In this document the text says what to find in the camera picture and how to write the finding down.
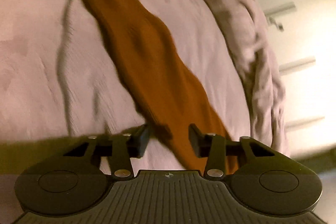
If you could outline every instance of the crumpled blanket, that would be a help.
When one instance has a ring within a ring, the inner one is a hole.
[[[256,0],[205,0],[226,39],[243,83],[251,137],[289,156],[284,131],[285,88]]]

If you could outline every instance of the orange cloth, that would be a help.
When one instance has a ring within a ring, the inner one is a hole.
[[[157,126],[157,137],[186,169],[203,172],[206,159],[192,150],[189,124],[230,138],[202,84],[179,58],[167,26],[139,0],[82,1],[100,24],[121,82],[144,117]],[[236,169],[235,158],[230,158],[227,173]]]

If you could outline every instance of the bed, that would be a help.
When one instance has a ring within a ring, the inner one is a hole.
[[[169,28],[179,57],[202,83],[231,138],[288,154],[285,91],[255,0],[140,0]],[[0,223],[21,208],[18,174],[78,138],[145,119],[118,79],[95,19],[80,0],[1,0]],[[151,138],[139,169],[183,166]]]

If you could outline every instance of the brown fabric strip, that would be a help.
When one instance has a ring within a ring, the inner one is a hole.
[[[230,137],[202,84],[179,58],[167,26],[138,0],[82,1],[100,24],[121,82],[144,117],[157,126],[157,137],[186,169],[203,172],[206,159],[197,158],[191,148],[189,124]],[[235,158],[227,166],[232,174]]]

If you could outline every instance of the metal pin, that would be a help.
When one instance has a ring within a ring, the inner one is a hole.
[[[207,174],[214,178],[219,178],[224,175],[223,171],[219,169],[210,169],[207,171]]]
[[[116,177],[120,177],[120,178],[126,178],[131,174],[131,172],[129,170],[126,169],[119,169],[116,172],[114,172],[114,175]]]

